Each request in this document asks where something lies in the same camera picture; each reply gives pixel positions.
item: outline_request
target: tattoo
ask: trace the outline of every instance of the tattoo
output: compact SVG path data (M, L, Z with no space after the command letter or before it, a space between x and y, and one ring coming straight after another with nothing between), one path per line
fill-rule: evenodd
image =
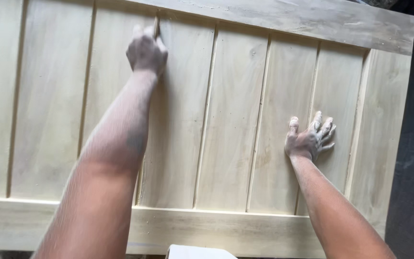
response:
M142 153L143 149L143 135L130 130L127 133L127 147L129 150L135 149L138 155Z

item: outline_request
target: dusty hand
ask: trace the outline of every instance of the dusty hand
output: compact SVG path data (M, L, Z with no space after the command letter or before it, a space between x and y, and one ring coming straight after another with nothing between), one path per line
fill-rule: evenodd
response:
M285 152L289 157L303 156L315 161L320 152L329 150L335 145L334 142L326 144L335 132L336 125L333 118L328 118L322 124L322 112L317 112L308 129L298 133L298 118L292 117L287 138L285 139Z
M159 76L167 62L167 48L160 37L153 38L153 32L152 26L143 31L141 26L136 25L126 56L133 71L150 70Z

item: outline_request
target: forearm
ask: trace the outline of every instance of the forearm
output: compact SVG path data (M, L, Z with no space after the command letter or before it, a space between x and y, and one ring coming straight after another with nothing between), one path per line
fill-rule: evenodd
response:
M290 159L311 223L328 258L394 258L373 227L310 159Z
M81 152L34 258L124 256L156 81L155 73L136 71L109 107Z
M157 75L136 71L85 144L79 163L101 162L132 174L140 167L148 139L151 94Z

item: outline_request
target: human arm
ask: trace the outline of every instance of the human arm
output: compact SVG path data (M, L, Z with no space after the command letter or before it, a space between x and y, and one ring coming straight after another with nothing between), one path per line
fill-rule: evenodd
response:
M87 140L33 258L124 258L133 191L148 138L151 94L167 60L152 29L134 29L133 75Z
M307 130L298 133L298 118L293 117L285 143L309 217L327 258L395 258L374 228L314 165L336 128L333 118L322 124L317 112Z

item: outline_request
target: wrist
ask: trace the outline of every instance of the wrist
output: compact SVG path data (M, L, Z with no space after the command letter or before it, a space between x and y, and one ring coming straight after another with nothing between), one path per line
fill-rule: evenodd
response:
M296 162L306 162L309 161L312 163L312 159L306 155L301 155L301 154L297 154L297 155L290 155L290 161L293 163Z
M151 69L135 69L133 71L133 75L134 77L140 77L140 78L145 78L148 81L157 82L157 73L154 70Z
M127 81L126 87L132 91L145 92L151 94L157 85L157 74L148 69L134 70Z

